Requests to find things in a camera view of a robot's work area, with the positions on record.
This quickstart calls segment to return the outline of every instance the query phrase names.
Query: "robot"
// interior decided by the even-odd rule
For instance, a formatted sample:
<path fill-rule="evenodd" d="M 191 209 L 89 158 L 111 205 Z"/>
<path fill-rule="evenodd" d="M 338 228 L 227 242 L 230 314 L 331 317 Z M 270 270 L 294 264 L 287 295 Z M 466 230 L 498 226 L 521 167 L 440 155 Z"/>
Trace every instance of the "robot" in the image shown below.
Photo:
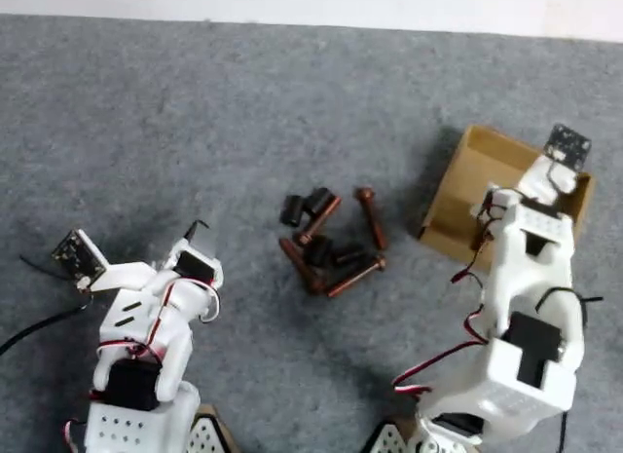
<path fill-rule="evenodd" d="M 588 299 L 572 288 L 572 219 L 554 204 L 575 188 L 590 147 L 590 140 L 557 125 L 544 153 L 516 186 L 488 186 L 482 204 L 471 211 L 483 227 L 473 261 L 485 239 L 495 239 L 480 308 L 465 320 L 473 340 L 394 380 L 397 392 L 418 400 L 415 433 L 405 442 L 394 425 L 386 424 L 372 437 L 369 451 L 466 453 L 482 443 L 527 434 L 543 419 L 566 416 L 584 356 Z M 534 311 L 512 311 L 518 299 L 527 299 Z M 480 332 L 471 323 L 476 317 Z M 468 346 L 477 347 L 468 364 L 431 384 L 401 385 Z"/>
<path fill-rule="evenodd" d="M 117 290 L 99 329 L 88 453 L 227 451 L 215 423 L 194 424 L 200 395 L 183 380 L 193 351 L 189 323 L 213 321 L 220 311 L 223 269 L 210 234 L 195 221 L 159 267 L 111 264 L 81 229 L 53 253 L 80 291 Z"/>

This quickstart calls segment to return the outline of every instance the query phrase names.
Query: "red wire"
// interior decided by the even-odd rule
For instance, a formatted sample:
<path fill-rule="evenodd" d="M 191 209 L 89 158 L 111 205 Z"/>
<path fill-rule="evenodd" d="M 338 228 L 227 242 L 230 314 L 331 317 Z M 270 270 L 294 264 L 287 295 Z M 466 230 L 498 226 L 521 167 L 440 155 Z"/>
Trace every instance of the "red wire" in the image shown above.
<path fill-rule="evenodd" d="M 404 373 L 402 373 L 401 375 L 398 375 L 396 378 L 394 378 L 394 380 L 391 382 L 391 384 L 393 385 L 394 388 L 404 388 L 406 390 L 399 390 L 402 393 L 413 393 L 413 392 L 422 392 L 422 391 L 427 391 L 430 392 L 432 389 L 430 387 L 426 387 L 426 386 L 421 386 L 421 385 L 416 385 L 413 387 L 412 390 L 409 390 L 409 387 L 397 387 L 397 385 L 403 381 L 405 381 L 407 378 L 411 378 L 414 375 L 417 375 L 418 373 L 422 372 L 423 370 L 427 369 L 429 366 L 431 366 L 433 363 L 438 362 L 439 360 L 445 359 L 447 356 L 450 356 L 454 353 L 457 353 L 458 351 L 465 349 L 465 348 L 469 348 L 470 346 L 482 346 L 483 343 L 480 341 L 465 341 L 463 343 L 457 344 L 456 346 L 454 346 L 453 348 L 449 349 L 448 351 L 445 351 L 437 356 L 435 356 L 432 359 L 427 360 L 426 362 L 422 362 L 419 365 L 416 365 L 415 367 L 411 367 L 409 370 L 405 371 Z"/>
<path fill-rule="evenodd" d="M 478 309 L 474 310 L 471 314 L 469 314 L 463 321 L 463 327 L 465 328 L 465 331 L 467 331 L 471 336 L 476 338 L 478 341 L 480 341 L 483 344 L 487 344 L 489 340 L 485 338 L 484 336 L 481 336 L 471 325 L 471 320 L 480 315 L 480 313 L 483 311 L 483 307 L 484 305 L 480 304 Z"/>

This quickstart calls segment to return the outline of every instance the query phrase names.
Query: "screw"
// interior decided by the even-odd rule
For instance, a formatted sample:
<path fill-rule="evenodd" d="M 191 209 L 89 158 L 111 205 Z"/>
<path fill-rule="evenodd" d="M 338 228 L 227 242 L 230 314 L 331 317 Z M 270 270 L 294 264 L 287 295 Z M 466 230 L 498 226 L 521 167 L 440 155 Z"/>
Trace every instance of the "screw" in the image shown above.
<path fill-rule="evenodd" d="M 331 214 L 342 202 L 342 198 L 337 195 L 333 197 L 333 200 L 320 212 L 320 214 L 312 219 L 306 228 L 294 235 L 294 241 L 299 245 L 307 245 L 312 241 L 313 235 L 320 229 L 320 226 L 329 218 Z"/>
<path fill-rule="evenodd" d="M 319 294 L 322 292 L 324 290 L 324 282 L 319 275 L 305 264 L 303 256 L 301 256 L 301 253 L 297 250 L 292 241 L 282 237 L 279 239 L 279 246 L 283 250 L 283 253 L 285 253 L 285 256 L 290 259 L 297 269 L 301 278 L 303 278 L 307 290 L 311 294 Z"/>
<path fill-rule="evenodd" d="M 379 250 L 385 250 L 387 248 L 387 240 L 385 234 L 381 229 L 381 222 L 379 221 L 379 215 L 374 205 L 374 190 L 370 187 L 358 188 L 354 192 L 354 198 L 359 200 L 363 212 L 368 220 L 368 227 L 374 237 L 374 242 Z"/>
<path fill-rule="evenodd" d="M 337 283 L 333 285 L 327 292 L 327 296 L 336 297 L 353 284 L 357 283 L 363 277 L 369 275 L 375 270 L 384 270 L 386 265 L 385 258 L 382 255 L 378 255 L 375 257 L 374 261 L 371 264 L 366 265 L 364 268 L 357 269 L 352 275 L 347 277 L 341 283 Z"/>

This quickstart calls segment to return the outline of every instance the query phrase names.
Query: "cable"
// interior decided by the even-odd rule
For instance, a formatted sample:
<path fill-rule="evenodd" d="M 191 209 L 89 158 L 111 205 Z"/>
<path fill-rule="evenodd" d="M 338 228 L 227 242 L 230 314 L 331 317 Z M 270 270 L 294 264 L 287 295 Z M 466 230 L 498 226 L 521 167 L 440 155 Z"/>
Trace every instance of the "cable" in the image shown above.
<path fill-rule="evenodd" d="M 483 227 L 483 230 L 481 232 L 481 237 L 479 240 L 478 248 L 476 248 L 476 251 L 474 252 L 474 256 L 472 257 L 471 261 L 467 264 L 467 266 L 465 266 L 462 270 L 458 271 L 456 274 L 454 274 L 450 278 L 450 282 L 452 284 L 458 283 L 460 280 L 462 280 L 465 276 L 468 276 L 468 275 L 472 275 L 476 278 L 476 275 L 471 273 L 471 268 L 474 266 L 474 264 L 476 263 L 476 260 L 478 259 L 478 256 L 480 256 L 480 254 L 483 252 L 483 250 L 485 249 L 485 245 L 489 241 L 487 234 L 489 232 L 490 226 L 494 222 L 499 221 L 499 220 L 500 219 L 498 218 L 491 218 L 485 223 L 485 226 Z M 479 284 L 482 286 L 482 282 L 478 278 L 476 279 L 478 280 Z"/>
<path fill-rule="evenodd" d="M 67 448 L 71 453 L 78 453 L 78 446 L 74 443 L 74 440 L 71 438 L 71 425 L 75 424 L 77 426 L 84 426 L 86 422 L 79 421 L 78 419 L 69 419 L 65 422 L 65 425 L 62 428 L 62 436 L 65 440 Z"/>
<path fill-rule="evenodd" d="M 180 281 L 185 281 L 188 283 L 193 283 L 195 285 L 198 285 L 199 287 L 203 288 L 206 291 L 213 291 L 215 294 L 215 301 L 216 301 L 216 312 L 215 314 L 210 317 L 207 320 L 202 319 L 202 316 L 200 316 L 200 321 L 202 323 L 209 323 L 211 321 L 215 321 L 216 318 L 219 316 L 219 314 L 221 313 L 221 299 L 220 296 L 218 294 L 218 292 L 216 291 L 216 289 L 214 287 L 212 287 L 210 284 L 208 283 L 204 283 L 203 281 L 199 281 L 199 280 L 194 280 L 191 278 L 177 278 L 176 280 L 173 280 L 171 283 L 166 285 L 165 288 L 165 294 L 164 294 L 164 298 L 163 298 L 163 303 L 161 304 L 160 310 L 158 311 L 158 316 L 156 317 L 156 320 L 154 321 L 154 324 L 152 326 L 152 328 L 149 331 L 149 334 L 147 335 L 147 340 L 146 340 L 146 347 L 150 347 L 152 345 L 152 343 L 154 342 L 154 339 L 156 337 L 156 333 L 158 332 L 158 328 L 160 327 L 160 324 L 162 322 L 161 320 L 161 315 L 163 313 L 163 310 L 165 309 L 166 305 L 168 304 L 168 300 L 170 298 L 171 292 L 173 291 L 173 287 L 179 283 Z"/>
<path fill-rule="evenodd" d="M 559 164 L 559 162 L 551 158 L 550 160 L 552 161 L 552 164 L 550 165 L 549 169 L 547 170 L 547 173 L 545 174 L 545 176 L 547 177 L 547 181 L 552 186 L 552 188 L 554 189 L 557 195 L 566 195 L 567 193 L 565 193 L 561 189 L 561 187 L 558 186 L 558 183 L 556 183 L 554 179 L 552 178 L 552 170 L 554 170 L 554 166 Z"/>
<path fill-rule="evenodd" d="M 565 411 L 561 415 L 561 433 L 560 433 L 560 439 L 558 440 L 558 450 L 556 453 L 565 452 L 565 441 L 567 440 L 567 420 L 568 420 L 568 411 Z"/>
<path fill-rule="evenodd" d="M 457 344 L 456 346 L 454 346 L 453 348 L 449 349 L 448 351 L 445 351 L 437 356 L 435 356 L 432 359 L 429 359 L 425 362 L 422 362 L 414 367 L 411 367 L 410 369 L 406 370 L 405 372 L 403 372 L 401 375 L 398 375 L 396 378 L 393 379 L 393 381 L 391 382 L 391 385 L 393 385 L 394 390 L 397 393 L 410 393 L 410 394 L 421 394 L 424 392 L 430 392 L 432 391 L 432 389 L 428 386 L 424 386 L 424 385 L 406 385 L 406 386 L 401 386 L 398 387 L 397 385 L 403 381 L 405 381 L 408 378 L 413 377 L 414 375 L 417 375 L 418 373 L 422 372 L 423 370 L 427 369 L 429 366 L 437 363 L 438 361 L 445 359 L 447 356 L 450 356 L 454 353 L 457 353 L 458 351 L 461 351 L 465 348 L 469 348 L 470 346 L 483 346 L 483 343 L 481 343 L 480 341 L 465 341 L 463 343 Z"/>
<path fill-rule="evenodd" d="M 485 307 L 484 304 L 480 304 L 480 306 L 476 310 L 474 310 L 471 314 L 469 314 L 463 321 L 463 327 L 465 328 L 465 331 L 467 331 L 472 337 L 476 338 L 482 344 L 487 344 L 489 343 L 489 340 L 485 338 L 484 336 L 481 336 L 478 333 L 478 331 L 476 331 L 471 325 L 471 320 L 478 317 L 480 313 L 483 311 L 484 307 Z"/>
<path fill-rule="evenodd" d="M 557 291 L 570 292 L 577 298 L 578 302 L 580 303 L 580 308 L 582 309 L 582 327 L 583 328 L 585 328 L 586 327 L 586 323 L 588 323 L 588 314 L 586 312 L 586 303 L 587 302 L 601 302 L 601 301 L 604 300 L 604 298 L 601 297 L 601 296 L 587 297 L 587 298 L 582 297 L 582 294 L 580 294 L 578 291 L 572 289 L 571 287 L 550 287 L 545 292 L 543 292 L 543 295 L 541 296 L 541 298 L 538 299 L 538 302 L 536 302 L 536 305 L 534 306 L 534 309 L 538 312 L 540 310 L 540 308 L 543 306 L 543 304 L 547 301 L 549 296 L 552 295 L 554 292 L 557 292 Z"/>
<path fill-rule="evenodd" d="M 145 352 L 147 352 L 156 360 L 156 363 L 160 367 L 163 366 L 163 360 L 158 355 L 158 353 L 156 353 L 156 351 L 154 351 L 151 347 L 149 347 L 145 343 L 141 343 L 139 341 L 136 341 L 134 339 L 129 339 L 129 338 L 114 339 L 111 341 L 104 341 L 103 343 L 99 343 L 99 346 L 97 346 L 97 356 L 99 357 L 99 353 L 101 353 L 102 349 L 113 347 L 113 346 L 126 347 L 128 349 L 128 352 L 135 358 L 141 357 L 143 354 L 145 354 Z"/>
<path fill-rule="evenodd" d="M 215 321 L 221 313 L 221 296 L 214 287 L 210 286 L 209 288 L 214 291 L 214 305 L 216 306 L 216 310 L 214 311 L 214 315 L 211 316 L 209 319 L 205 319 L 203 315 L 199 315 L 199 321 L 201 323 L 210 323 L 212 321 Z"/>
<path fill-rule="evenodd" d="M 76 307 L 75 309 L 66 310 L 66 311 L 61 312 L 59 314 L 56 314 L 56 315 L 54 315 L 52 317 L 49 317 L 49 318 L 47 318 L 45 320 L 41 320 L 41 321 L 39 321 L 37 323 L 34 323 L 34 324 L 30 325 L 28 328 L 23 329 L 18 334 L 16 334 L 15 336 L 11 337 L 4 344 L 2 344 L 2 346 L 0 346 L 0 356 L 3 356 L 7 351 L 9 351 L 13 346 L 15 346 L 16 343 L 21 341 L 26 336 L 34 333 L 35 331 L 38 331 L 40 329 L 45 328 L 46 326 L 50 326 L 51 324 L 54 324 L 54 323 L 57 323 L 59 321 L 63 321 L 63 320 L 69 319 L 69 318 L 73 317 L 74 315 L 79 314 L 83 310 L 87 309 L 89 307 L 89 305 L 92 303 L 92 301 L 93 301 L 93 296 L 91 295 L 90 296 L 90 300 L 86 304 L 81 305 L 80 307 Z"/>
<path fill-rule="evenodd" d="M 22 254 L 19 255 L 19 259 L 23 263 L 28 265 L 30 268 L 32 268 L 33 270 L 38 271 L 39 273 L 42 273 L 44 275 L 47 275 L 50 278 L 55 278 L 55 279 L 61 280 L 61 281 L 73 281 L 73 279 L 70 276 L 59 275 L 59 274 L 55 273 L 54 271 L 47 270 L 43 266 L 36 264 L 30 258 L 28 258 L 28 257 L 26 257 L 26 256 L 24 256 Z"/>

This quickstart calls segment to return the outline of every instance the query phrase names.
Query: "white wire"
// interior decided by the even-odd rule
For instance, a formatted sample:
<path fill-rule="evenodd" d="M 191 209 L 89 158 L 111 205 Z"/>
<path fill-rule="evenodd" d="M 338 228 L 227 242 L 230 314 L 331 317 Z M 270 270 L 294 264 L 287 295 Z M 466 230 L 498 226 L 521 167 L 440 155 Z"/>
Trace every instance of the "white wire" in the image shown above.
<path fill-rule="evenodd" d="M 212 297 L 214 297 L 214 305 L 216 306 L 216 310 L 214 311 L 214 315 L 212 315 L 209 319 L 204 318 L 203 315 L 199 315 L 199 320 L 202 323 L 210 323 L 211 321 L 215 321 L 219 314 L 221 313 L 221 296 L 218 295 L 218 292 L 213 287 L 208 287 L 213 293 Z"/>
<path fill-rule="evenodd" d="M 201 314 L 199 315 L 199 320 L 202 323 L 210 323 L 218 319 L 218 316 L 221 313 L 221 296 L 219 295 L 218 291 L 214 287 L 212 287 L 210 284 L 204 283 L 203 281 L 194 280 L 192 278 L 178 278 L 170 285 L 174 285 L 175 283 L 178 283 L 180 281 L 186 281 L 188 283 L 196 284 L 199 287 L 202 287 L 207 293 L 209 293 L 209 295 L 211 295 L 214 298 L 214 305 L 216 306 L 214 315 L 212 315 L 209 318 L 206 318 L 203 314 Z"/>

